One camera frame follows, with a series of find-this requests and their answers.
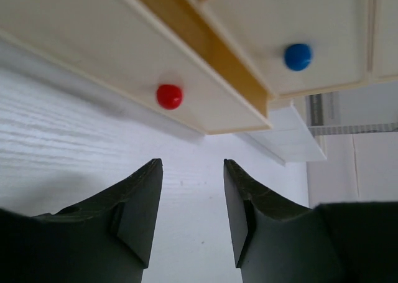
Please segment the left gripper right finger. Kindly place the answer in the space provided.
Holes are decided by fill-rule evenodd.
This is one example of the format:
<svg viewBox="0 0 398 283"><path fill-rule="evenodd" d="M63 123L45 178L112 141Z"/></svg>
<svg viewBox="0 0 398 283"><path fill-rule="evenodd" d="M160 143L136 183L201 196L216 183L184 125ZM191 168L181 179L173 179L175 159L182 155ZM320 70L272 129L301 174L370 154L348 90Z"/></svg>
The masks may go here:
<svg viewBox="0 0 398 283"><path fill-rule="evenodd" d="M244 282L396 282L397 203L307 208L224 161L236 267Z"/></svg>

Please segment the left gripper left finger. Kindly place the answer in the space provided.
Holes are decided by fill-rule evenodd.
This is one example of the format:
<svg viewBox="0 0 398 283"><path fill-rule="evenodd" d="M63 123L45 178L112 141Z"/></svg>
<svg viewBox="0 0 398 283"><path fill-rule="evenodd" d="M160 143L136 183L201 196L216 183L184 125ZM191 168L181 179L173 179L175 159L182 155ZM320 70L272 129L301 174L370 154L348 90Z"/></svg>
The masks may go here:
<svg viewBox="0 0 398 283"><path fill-rule="evenodd" d="M126 179L58 213L1 210L2 282L140 282L149 266L163 167Z"/></svg>

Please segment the grey setup guide booklet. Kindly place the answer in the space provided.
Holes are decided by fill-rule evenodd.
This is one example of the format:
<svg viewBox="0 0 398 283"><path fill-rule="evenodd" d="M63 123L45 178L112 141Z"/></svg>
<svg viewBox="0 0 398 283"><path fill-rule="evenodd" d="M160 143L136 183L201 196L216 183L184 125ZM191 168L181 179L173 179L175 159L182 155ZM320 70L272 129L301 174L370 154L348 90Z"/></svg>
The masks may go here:
<svg viewBox="0 0 398 283"><path fill-rule="evenodd" d="M305 98L313 136L397 132L397 101L348 91Z"/></svg>

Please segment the cream drawer cabinet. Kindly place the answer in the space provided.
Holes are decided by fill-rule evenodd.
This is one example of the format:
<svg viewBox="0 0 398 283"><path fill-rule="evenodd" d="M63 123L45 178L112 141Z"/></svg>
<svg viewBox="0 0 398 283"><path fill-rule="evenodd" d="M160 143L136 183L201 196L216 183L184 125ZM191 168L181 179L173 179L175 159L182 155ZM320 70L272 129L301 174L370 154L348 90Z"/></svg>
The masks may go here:
<svg viewBox="0 0 398 283"><path fill-rule="evenodd" d="M1 38L203 134L397 80L397 0L1 0Z"/></svg>

